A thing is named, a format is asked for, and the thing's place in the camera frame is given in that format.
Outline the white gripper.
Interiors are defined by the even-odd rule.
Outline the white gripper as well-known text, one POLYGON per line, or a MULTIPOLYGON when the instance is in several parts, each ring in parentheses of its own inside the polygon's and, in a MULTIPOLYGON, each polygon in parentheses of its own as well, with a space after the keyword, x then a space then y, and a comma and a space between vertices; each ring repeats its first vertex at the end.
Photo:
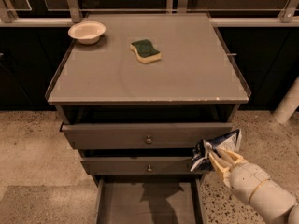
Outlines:
POLYGON ((218 148, 218 153, 221 157, 215 152, 208 154, 217 176, 226 187, 230 186, 230 191, 235 197, 248 204, 253 191, 264 181, 269 180, 270 174, 231 150, 218 148))

